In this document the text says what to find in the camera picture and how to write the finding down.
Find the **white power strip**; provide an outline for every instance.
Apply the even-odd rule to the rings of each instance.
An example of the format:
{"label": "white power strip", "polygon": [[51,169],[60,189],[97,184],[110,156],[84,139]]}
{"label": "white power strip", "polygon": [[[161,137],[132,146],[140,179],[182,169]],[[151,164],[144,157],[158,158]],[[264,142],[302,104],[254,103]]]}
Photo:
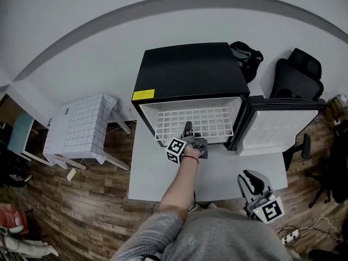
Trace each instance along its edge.
{"label": "white power strip", "polygon": [[300,236],[300,231],[298,229],[294,230],[292,233],[289,235],[285,236],[282,239],[283,245],[288,245],[291,244],[293,241],[297,240]]}

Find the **small side table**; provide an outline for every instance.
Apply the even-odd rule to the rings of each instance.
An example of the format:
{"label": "small side table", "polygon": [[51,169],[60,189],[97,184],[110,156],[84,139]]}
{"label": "small side table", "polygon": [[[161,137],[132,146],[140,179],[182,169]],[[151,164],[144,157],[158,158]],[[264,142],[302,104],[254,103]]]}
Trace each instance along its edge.
{"label": "small side table", "polygon": [[61,107],[51,118],[44,156],[64,169],[69,163],[85,170],[86,166],[71,159],[95,158],[100,164],[106,160],[129,170],[129,165],[103,149],[110,114],[125,132],[132,132],[114,110],[116,106],[117,98],[101,94]]}
{"label": "small side table", "polygon": [[34,118],[32,118],[28,113],[24,113],[18,116],[13,127],[7,149],[26,159],[27,161],[32,161],[32,159],[35,159],[43,164],[52,166],[51,163],[40,159],[37,156],[34,156],[33,154],[30,154],[26,151],[26,145],[30,132],[38,134],[38,132],[32,128],[33,123]]}

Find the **yellow label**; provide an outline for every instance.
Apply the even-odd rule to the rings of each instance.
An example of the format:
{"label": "yellow label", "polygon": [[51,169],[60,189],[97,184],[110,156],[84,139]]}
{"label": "yellow label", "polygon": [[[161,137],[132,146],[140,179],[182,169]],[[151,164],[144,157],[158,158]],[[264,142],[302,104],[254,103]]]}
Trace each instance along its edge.
{"label": "yellow label", "polygon": [[146,98],[153,98],[153,96],[154,96],[154,89],[137,91],[133,93],[132,101],[144,100]]}

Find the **black refrigerator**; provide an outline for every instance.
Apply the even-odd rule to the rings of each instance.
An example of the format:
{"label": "black refrigerator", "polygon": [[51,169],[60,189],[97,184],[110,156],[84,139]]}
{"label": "black refrigerator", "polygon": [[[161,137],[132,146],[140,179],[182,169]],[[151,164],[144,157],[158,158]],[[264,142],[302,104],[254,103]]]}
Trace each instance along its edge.
{"label": "black refrigerator", "polygon": [[286,151],[326,106],[251,96],[228,43],[219,42],[145,51],[132,103],[159,146],[191,121],[197,136],[241,156]]}

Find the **white grid rack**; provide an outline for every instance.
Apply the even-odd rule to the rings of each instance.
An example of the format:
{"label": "white grid rack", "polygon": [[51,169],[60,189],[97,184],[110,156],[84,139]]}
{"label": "white grid rack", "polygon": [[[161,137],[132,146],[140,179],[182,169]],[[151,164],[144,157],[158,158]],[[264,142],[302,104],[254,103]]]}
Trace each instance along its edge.
{"label": "white grid rack", "polygon": [[160,111],[157,114],[156,140],[179,138],[186,122],[204,138],[232,136],[231,117],[227,107]]}

